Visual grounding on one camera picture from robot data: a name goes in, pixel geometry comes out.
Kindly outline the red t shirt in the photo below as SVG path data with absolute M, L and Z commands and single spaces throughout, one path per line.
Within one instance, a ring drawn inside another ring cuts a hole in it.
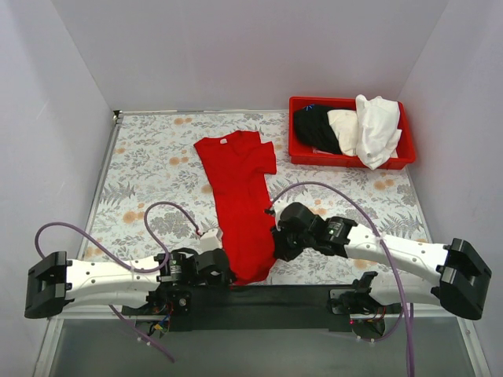
M 275 263 L 270 232 L 274 219 L 266 213 L 270 195 L 266 175 L 277 173 L 272 142 L 260 133 L 238 130 L 194 145 L 215 199 L 223 248 L 239 285 L 265 280 Z

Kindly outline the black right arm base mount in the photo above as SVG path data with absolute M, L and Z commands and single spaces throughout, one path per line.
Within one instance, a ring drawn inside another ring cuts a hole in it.
M 399 314 L 402 305 L 399 303 L 380 304 L 372 298 L 368 292 L 343 291 L 332 289 L 329 292 L 329 305 L 337 313 L 345 314 L 381 314 L 386 310 L 386 314 Z

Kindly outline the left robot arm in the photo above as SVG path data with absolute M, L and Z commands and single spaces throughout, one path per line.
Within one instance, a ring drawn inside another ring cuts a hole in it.
M 186 248 L 130 261 L 85 262 L 57 251 L 28 270 L 24 315 L 54 317 L 78 306 L 123 306 L 134 315 L 185 314 L 191 288 L 226 287 L 235 281 L 224 250 Z

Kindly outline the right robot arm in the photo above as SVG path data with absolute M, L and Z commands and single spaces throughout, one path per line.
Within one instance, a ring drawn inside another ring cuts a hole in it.
M 289 262 L 305 249 L 326 256 L 361 259 L 394 267 L 405 276 L 365 273 L 340 305 L 360 313 L 407 302 L 440 306 L 455 316 L 480 320 L 492 272 L 466 240 L 421 243 L 397 236 L 377 236 L 369 227 L 341 217 L 322 218 L 301 203 L 274 204 L 271 229 L 274 256 Z

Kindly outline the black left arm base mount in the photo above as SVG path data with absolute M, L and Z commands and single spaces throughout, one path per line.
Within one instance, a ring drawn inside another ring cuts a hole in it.
M 124 306 L 121 313 L 125 316 L 185 316 L 190 311 L 192 294 L 190 291 L 154 291 L 146 296 L 146 303 L 138 308 Z

